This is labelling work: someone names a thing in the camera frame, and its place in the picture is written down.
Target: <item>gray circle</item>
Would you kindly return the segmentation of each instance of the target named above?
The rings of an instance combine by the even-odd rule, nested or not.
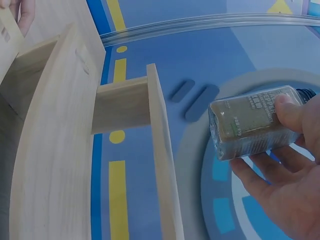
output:
[[[221,86],[217,99],[279,84],[320,87],[320,76],[290,68],[248,72]],[[209,240],[200,195],[202,162],[209,135],[205,112],[197,122],[186,127],[174,161],[185,240]]]

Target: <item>yellow dashed line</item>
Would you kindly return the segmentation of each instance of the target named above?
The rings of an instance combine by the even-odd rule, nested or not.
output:
[[[126,29],[124,17],[119,6],[118,0],[106,0],[108,4],[112,21],[116,31],[121,31]]]
[[[127,59],[121,58],[121,59],[115,60],[113,82],[118,83],[118,82],[125,81],[126,72],[127,72]]]
[[[125,161],[109,162],[109,217],[111,240],[129,240]]]

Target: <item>plywood panel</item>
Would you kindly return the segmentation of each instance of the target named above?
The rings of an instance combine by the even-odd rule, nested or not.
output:
[[[156,65],[147,65],[146,72],[162,239],[183,240],[185,238],[166,104]]]
[[[58,39],[59,36],[53,37],[19,53],[0,85],[0,94],[23,120]]]
[[[43,69],[16,154],[10,239],[91,239],[91,136],[97,69],[74,25]]]
[[[62,33],[75,23],[101,77],[105,48],[101,42],[86,0],[36,0],[35,19],[25,37],[24,49]]]
[[[92,134],[150,124],[147,78],[110,83],[98,88]]]
[[[24,41],[10,10],[0,8],[0,84]]]

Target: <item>blue stripe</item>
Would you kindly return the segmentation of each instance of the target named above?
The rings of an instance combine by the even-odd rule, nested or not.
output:
[[[320,17],[320,5],[314,2],[309,2],[308,15]]]
[[[108,83],[112,48],[113,48],[112,46],[109,46],[105,49],[106,55],[104,59],[103,71],[101,76],[101,85]]]
[[[101,0],[86,0],[86,3],[90,9],[98,33],[100,35],[110,33],[110,26]]]
[[[219,161],[217,157],[214,157],[213,166],[212,166],[213,180],[226,182],[228,181],[228,173],[229,173],[229,162]]]
[[[102,239],[101,226],[101,153],[102,134],[93,137],[91,170],[91,239]]]
[[[216,225],[221,234],[225,234],[236,229],[231,214],[229,198],[213,199],[213,212]]]
[[[242,201],[254,230],[262,240],[291,239],[267,217],[263,208],[252,196],[246,196]]]

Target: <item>unfinished wood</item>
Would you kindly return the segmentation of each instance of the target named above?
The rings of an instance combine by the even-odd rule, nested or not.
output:
[[[147,65],[146,72],[162,239],[184,240],[166,104],[156,65]]]
[[[19,53],[0,85],[0,94],[22,119],[26,118],[42,71],[58,39],[59,36],[53,37]]]
[[[10,239],[91,239],[90,193],[97,69],[74,25],[37,84],[16,154]]]
[[[0,84],[24,41],[9,8],[0,8]]]
[[[77,25],[101,77],[106,51],[86,0],[36,0],[35,19],[25,37],[23,49],[61,34],[71,23]]]
[[[24,122],[0,94],[0,239],[9,240],[11,180]]]
[[[92,134],[149,124],[147,77],[110,83],[98,88]]]

